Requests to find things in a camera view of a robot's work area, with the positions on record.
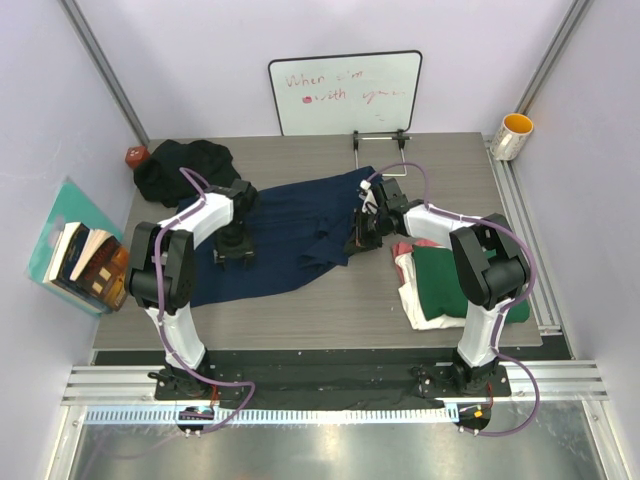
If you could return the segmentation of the navy blue t shirt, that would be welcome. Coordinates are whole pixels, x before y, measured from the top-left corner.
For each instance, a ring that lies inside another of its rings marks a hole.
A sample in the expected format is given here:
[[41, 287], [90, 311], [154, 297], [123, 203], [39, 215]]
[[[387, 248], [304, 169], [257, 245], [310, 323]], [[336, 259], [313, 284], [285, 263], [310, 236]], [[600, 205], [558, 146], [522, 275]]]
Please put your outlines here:
[[245, 217], [254, 243], [249, 263], [214, 259], [215, 237], [195, 249], [193, 308], [290, 292], [336, 266], [345, 253], [354, 211], [362, 206], [360, 183], [375, 172], [371, 166], [344, 174], [262, 190], [259, 203]]

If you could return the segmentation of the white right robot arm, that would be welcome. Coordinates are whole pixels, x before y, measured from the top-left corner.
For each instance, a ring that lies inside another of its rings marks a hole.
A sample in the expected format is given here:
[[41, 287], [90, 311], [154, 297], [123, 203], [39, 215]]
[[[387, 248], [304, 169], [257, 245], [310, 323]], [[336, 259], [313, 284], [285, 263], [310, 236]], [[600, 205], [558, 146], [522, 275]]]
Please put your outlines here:
[[484, 391], [499, 366], [498, 343], [507, 313], [523, 301], [533, 280], [526, 244], [506, 217], [454, 213], [410, 201], [394, 179], [360, 182], [362, 205], [354, 211], [347, 249], [378, 248], [391, 234], [434, 241], [451, 251], [458, 284], [467, 300], [462, 338], [452, 355], [451, 384], [462, 395]]

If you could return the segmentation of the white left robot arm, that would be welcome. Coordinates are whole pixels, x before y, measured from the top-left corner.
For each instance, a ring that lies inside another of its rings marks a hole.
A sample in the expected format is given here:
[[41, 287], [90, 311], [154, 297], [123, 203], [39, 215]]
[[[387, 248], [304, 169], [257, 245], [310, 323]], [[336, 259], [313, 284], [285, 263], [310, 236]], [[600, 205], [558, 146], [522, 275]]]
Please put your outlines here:
[[191, 313], [196, 288], [196, 249], [213, 242], [214, 265], [229, 261], [249, 265], [254, 242], [245, 217], [258, 201], [255, 187], [236, 179], [229, 187], [212, 185], [195, 202], [159, 223], [141, 222], [131, 242], [126, 288], [153, 320], [165, 350], [165, 371], [190, 398], [205, 397], [215, 380], [209, 353], [200, 340]]

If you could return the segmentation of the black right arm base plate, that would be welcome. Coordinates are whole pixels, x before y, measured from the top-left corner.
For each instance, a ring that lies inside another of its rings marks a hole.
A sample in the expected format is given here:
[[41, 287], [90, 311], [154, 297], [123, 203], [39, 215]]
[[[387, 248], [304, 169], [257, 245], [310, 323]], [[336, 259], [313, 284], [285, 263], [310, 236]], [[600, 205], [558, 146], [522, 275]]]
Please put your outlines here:
[[479, 375], [469, 374], [453, 364], [418, 365], [410, 369], [416, 381], [413, 394], [424, 399], [494, 397], [512, 394], [506, 369], [498, 365]]

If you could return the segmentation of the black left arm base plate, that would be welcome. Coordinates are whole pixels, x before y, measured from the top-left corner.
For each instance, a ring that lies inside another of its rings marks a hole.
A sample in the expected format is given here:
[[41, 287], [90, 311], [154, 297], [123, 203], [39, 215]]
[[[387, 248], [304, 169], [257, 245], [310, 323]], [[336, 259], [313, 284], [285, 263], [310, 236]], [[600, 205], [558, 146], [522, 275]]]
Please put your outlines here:
[[207, 384], [188, 373], [168, 367], [149, 372], [147, 377], [155, 382], [154, 398], [159, 401], [239, 401], [248, 393], [247, 387], [221, 387]]

